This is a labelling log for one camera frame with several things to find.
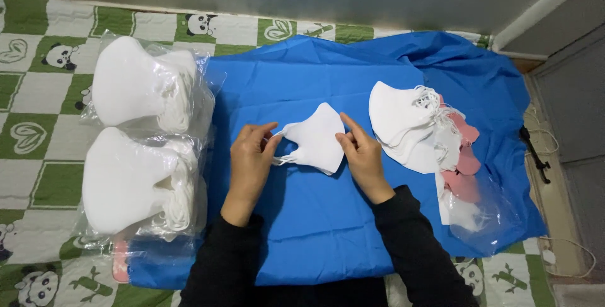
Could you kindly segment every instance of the clear plastic bag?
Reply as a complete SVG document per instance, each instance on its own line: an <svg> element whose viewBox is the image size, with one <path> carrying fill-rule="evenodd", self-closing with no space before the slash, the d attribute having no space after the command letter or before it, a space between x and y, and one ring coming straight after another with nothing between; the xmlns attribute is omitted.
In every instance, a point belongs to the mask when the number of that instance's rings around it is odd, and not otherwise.
<svg viewBox="0 0 605 307"><path fill-rule="evenodd" d="M172 241L199 233L208 200L200 176L205 139L127 132L105 128L88 151L72 235L87 240L87 248L102 248L115 235Z"/></svg>
<svg viewBox="0 0 605 307"><path fill-rule="evenodd" d="M83 124L204 138L224 74L205 77L209 56L147 40L101 37Z"/></svg>
<svg viewBox="0 0 605 307"><path fill-rule="evenodd" d="M439 197L442 224L450 225L450 232L466 245L492 256L522 236L523 224L503 187L489 174L468 177L469 192L456 195L445 188Z"/></svg>

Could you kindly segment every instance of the blue cloth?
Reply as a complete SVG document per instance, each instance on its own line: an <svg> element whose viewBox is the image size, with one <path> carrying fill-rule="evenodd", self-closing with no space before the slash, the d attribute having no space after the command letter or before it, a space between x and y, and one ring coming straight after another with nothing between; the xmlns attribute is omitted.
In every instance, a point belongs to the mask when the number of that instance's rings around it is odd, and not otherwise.
<svg viewBox="0 0 605 307"><path fill-rule="evenodd" d="M505 57L444 32L416 32L352 45L296 36L241 55L211 58L207 74L221 73L228 77L216 98L213 117L216 142L208 186L209 220L219 213L228 191L229 148L243 125L277 121L280 130L308 118L327 102L371 131L368 98L380 80L400 89L426 83L465 113L481 133L473 144L484 165L477 177L495 184L493 202L510 202L510 209L502 209L503 221L510 225L466 239L472 243L467 245L441 225L435 175L408 170L383 154L389 184L410 186L444 249L453 256L481 257L546 233L529 198L525 147L517 136L529 96L522 77ZM293 148L282 141L276 154ZM393 272L372 212L346 161L332 177L309 166L273 167L256 212L266 219L257 285L317 284ZM496 249L481 245L492 239L497 240ZM147 255L130 261L133 285L184 287L192 258L175 262L172 257L164 266L157 265L165 247L156 254L156 246L136 242L131 249L147 247Z"/></svg>

